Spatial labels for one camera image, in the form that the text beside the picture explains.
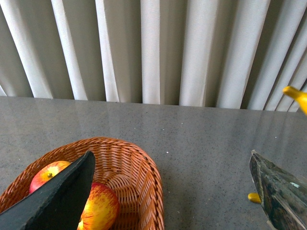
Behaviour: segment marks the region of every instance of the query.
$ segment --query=apple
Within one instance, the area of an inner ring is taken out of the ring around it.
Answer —
[[[77,230],[107,230],[119,214],[119,201],[112,189],[93,182]]]
[[[38,189],[40,186],[42,186],[44,183],[49,181],[52,177],[57,175],[59,172],[61,172],[70,164],[71,163],[68,161],[56,161],[47,165],[45,168],[39,171],[32,179],[29,189],[30,194],[34,192],[36,189]]]

